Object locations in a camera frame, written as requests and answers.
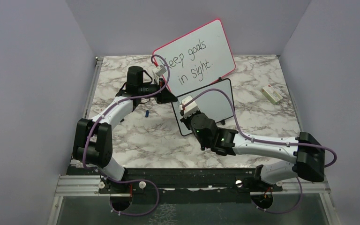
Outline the black framed whiteboard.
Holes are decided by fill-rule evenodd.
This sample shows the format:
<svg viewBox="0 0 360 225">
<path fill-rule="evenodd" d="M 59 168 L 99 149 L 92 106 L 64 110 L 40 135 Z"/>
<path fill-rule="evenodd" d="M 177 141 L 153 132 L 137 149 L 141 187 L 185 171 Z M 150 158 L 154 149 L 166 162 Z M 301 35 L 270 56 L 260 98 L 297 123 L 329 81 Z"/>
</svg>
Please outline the black framed whiteboard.
<svg viewBox="0 0 360 225">
<path fill-rule="evenodd" d="M 172 103 L 172 108 L 175 113 L 175 118 L 180 130 L 180 134 L 182 136 L 187 136 L 191 134 L 192 131 L 187 129 L 184 123 L 180 121 L 180 119 L 182 118 L 179 107 L 181 101 L 188 96 L 194 98 L 203 91 L 213 88 L 223 91 L 230 98 L 232 104 L 234 103 L 232 82 L 228 78 L 221 79 L 213 84 L 206 85 L 198 89 L 195 89 L 193 91 L 189 91 L 187 93 L 179 95 L 177 96 L 178 101 Z M 209 91 L 204 95 L 202 95 L 201 97 L 199 97 L 195 102 L 202 113 L 206 114 L 208 118 L 213 119 L 218 124 L 224 125 L 225 120 L 233 117 L 233 112 L 227 101 L 227 98 L 218 91 Z"/>
</svg>

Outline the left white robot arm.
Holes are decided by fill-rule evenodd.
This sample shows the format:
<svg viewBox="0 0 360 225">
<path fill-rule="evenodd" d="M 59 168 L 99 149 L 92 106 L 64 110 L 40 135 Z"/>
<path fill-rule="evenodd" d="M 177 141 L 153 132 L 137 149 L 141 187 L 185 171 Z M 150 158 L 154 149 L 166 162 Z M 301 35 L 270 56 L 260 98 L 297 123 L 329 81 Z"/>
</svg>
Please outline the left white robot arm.
<svg viewBox="0 0 360 225">
<path fill-rule="evenodd" d="M 143 76 L 147 71 L 139 66 L 130 66 L 127 80 L 113 102 L 98 115 L 80 119 L 76 125 L 73 159 L 110 178 L 111 187 L 116 192 L 124 192 L 129 181 L 124 177 L 126 169 L 112 157 L 112 130 L 141 104 L 143 98 L 153 98 L 158 104 L 177 101 L 162 78 L 167 72 L 165 66 L 157 66 L 152 71 L 151 81 L 144 82 Z"/>
</svg>

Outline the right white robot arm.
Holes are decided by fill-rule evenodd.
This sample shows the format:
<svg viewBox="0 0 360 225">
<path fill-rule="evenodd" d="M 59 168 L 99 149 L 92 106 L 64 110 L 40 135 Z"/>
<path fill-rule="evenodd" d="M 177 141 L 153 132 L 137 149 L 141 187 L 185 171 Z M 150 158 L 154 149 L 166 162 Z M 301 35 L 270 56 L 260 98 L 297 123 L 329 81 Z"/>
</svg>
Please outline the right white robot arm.
<svg viewBox="0 0 360 225">
<path fill-rule="evenodd" d="M 279 159 L 277 163 L 256 167 L 251 179 L 256 190 L 263 191 L 279 181 L 296 177 L 310 182 L 324 181 L 325 150 L 310 133 L 300 132 L 299 136 L 289 138 L 242 136 L 237 130 L 218 127 L 199 110 L 180 114 L 180 121 L 192 131 L 202 150 L 209 149 L 221 156 Z"/>
</svg>

